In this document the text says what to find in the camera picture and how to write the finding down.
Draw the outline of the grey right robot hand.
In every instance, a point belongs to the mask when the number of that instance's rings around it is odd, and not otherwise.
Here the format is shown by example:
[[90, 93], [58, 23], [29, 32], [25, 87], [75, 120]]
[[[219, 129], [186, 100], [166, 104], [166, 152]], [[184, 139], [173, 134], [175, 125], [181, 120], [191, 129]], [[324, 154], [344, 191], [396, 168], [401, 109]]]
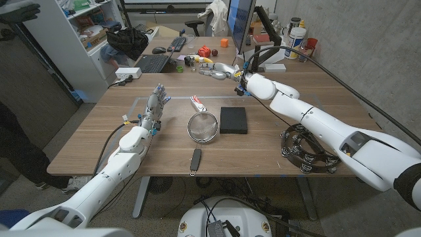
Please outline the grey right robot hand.
[[243, 73], [238, 66], [227, 65], [224, 63], [202, 63], [200, 64], [199, 74], [211, 76], [217, 80], [230, 79], [240, 82]]

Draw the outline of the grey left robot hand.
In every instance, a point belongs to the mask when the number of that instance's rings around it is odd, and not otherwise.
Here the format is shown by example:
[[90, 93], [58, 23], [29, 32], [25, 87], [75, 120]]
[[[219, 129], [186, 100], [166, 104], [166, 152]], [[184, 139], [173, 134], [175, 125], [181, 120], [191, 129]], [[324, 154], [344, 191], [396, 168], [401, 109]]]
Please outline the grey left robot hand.
[[158, 84], [153, 93], [148, 97], [144, 113], [140, 118], [139, 126], [147, 130], [161, 130], [161, 117], [164, 106], [171, 100], [166, 96], [163, 84]]

